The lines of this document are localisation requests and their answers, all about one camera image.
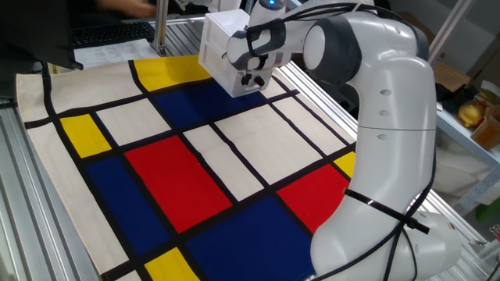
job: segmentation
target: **paper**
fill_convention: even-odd
[[[146,39],[75,50],[75,59],[85,69],[132,59],[159,58]]]

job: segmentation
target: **yellow object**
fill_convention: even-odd
[[[352,178],[352,173],[354,172],[354,160],[356,154],[354,152],[349,152],[348,154],[335,160],[335,165],[339,166],[346,175]]]
[[[211,78],[198,64],[197,55],[139,59],[134,65],[142,86],[148,91]]]
[[[478,126],[483,117],[484,108],[476,101],[468,101],[460,106],[458,118],[466,128]]]
[[[176,247],[145,266],[153,281],[199,281]]]
[[[90,115],[61,118],[61,123],[81,158],[111,149]]]

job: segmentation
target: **table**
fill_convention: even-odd
[[[169,55],[198,53],[202,17],[167,24]],[[352,137],[357,122],[293,62],[278,70]],[[90,258],[48,175],[34,153],[16,108],[0,109],[0,253],[18,280],[98,280]],[[445,215],[459,230],[458,264],[431,280],[485,280],[493,270],[468,246],[484,238],[433,191],[420,210]]]

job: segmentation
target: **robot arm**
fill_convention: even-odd
[[[427,39],[375,12],[386,11],[315,0],[285,13],[281,0],[259,0],[248,28],[227,44],[229,62],[255,81],[269,79],[261,74],[302,52],[312,76],[350,84],[359,93],[349,196],[312,239],[318,280],[428,279],[453,266],[461,251],[451,223],[416,212],[434,177],[436,98],[433,71],[425,61]],[[425,226],[420,230],[428,231],[415,229],[415,223],[405,226],[417,220]],[[399,239],[403,230],[405,239]]]

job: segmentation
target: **mondrian pattern cloth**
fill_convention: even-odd
[[[231,98],[197,61],[18,76],[20,114],[103,280],[304,280],[355,140],[279,73]]]

